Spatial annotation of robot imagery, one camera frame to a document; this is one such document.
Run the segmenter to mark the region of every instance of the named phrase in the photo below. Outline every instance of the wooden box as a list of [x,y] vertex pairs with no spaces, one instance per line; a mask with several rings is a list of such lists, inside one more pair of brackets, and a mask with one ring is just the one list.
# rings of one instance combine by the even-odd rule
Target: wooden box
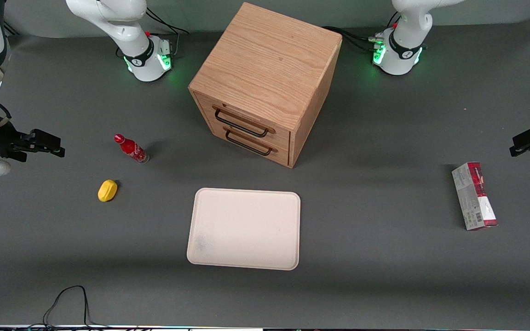
[[215,136],[292,168],[328,95],[341,40],[245,2],[189,90]]

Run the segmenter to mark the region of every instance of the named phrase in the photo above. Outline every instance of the black metal handle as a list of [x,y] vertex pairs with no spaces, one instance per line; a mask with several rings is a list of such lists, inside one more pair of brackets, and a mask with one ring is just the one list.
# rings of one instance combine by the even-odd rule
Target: black metal handle
[[269,147],[267,152],[262,152],[262,151],[259,151],[258,149],[250,147],[249,145],[245,145],[245,144],[243,144],[242,142],[240,142],[238,140],[234,140],[233,138],[230,138],[229,135],[230,135],[230,130],[226,130],[226,140],[228,140],[229,142],[231,142],[233,144],[239,145],[240,147],[246,148],[246,149],[250,150],[251,152],[257,153],[257,154],[259,154],[261,156],[267,156],[267,155],[271,154],[271,150],[272,150],[271,147]]
[[250,134],[251,136],[255,136],[257,138],[263,138],[263,137],[265,137],[267,132],[269,132],[269,129],[265,129],[265,131],[263,131],[263,133],[259,134],[257,132],[254,132],[254,131],[251,131],[249,129],[243,128],[242,126],[240,126],[238,124],[234,124],[231,121],[227,121],[227,120],[225,120],[225,119],[223,119],[221,117],[218,117],[219,113],[220,113],[220,109],[216,109],[216,113],[214,114],[214,116],[216,117],[217,120],[219,120],[220,122],[223,122],[225,124],[228,124],[228,125],[232,126],[233,128],[237,128],[237,129],[241,130],[242,132],[246,132],[246,133]]

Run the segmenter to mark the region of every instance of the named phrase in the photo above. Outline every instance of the red bottle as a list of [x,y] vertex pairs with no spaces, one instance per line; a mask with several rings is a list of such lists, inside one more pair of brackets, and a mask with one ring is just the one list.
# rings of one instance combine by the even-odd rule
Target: red bottle
[[147,163],[149,161],[149,156],[145,153],[144,149],[141,149],[134,140],[126,139],[121,134],[116,134],[114,136],[116,143],[120,144],[122,151],[129,155],[132,159],[137,161],[140,164]]

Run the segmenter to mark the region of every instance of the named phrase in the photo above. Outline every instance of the drawer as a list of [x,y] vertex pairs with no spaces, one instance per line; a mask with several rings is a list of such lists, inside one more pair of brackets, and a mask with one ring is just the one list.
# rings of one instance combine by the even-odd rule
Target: drawer
[[257,119],[250,119],[240,115],[240,112],[231,105],[221,103],[213,98],[200,93],[195,93],[204,117],[208,119],[212,128],[227,126],[237,132],[243,132],[245,136],[252,137],[256,141],[268,146],[288,149],[290,144],[290,132],[278,126],[265,125]]
[[229,141],[257,155],[261,155],[265,159],[270,159],[286,167],[288,166],[289,153],[286,149],[267,145],[254,137],[244,134],[244,132],[229,128],[228,126],[212,126],[212,130],[213,134],[218,138]]

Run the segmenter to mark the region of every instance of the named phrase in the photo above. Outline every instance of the beige plastic tray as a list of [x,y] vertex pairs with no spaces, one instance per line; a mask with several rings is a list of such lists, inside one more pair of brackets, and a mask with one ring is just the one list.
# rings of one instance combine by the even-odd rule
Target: beige plastic tray
[[292,270],[300,247],[300,197],[293,192],[202,188],[196,193],[187,259],[193,264]]

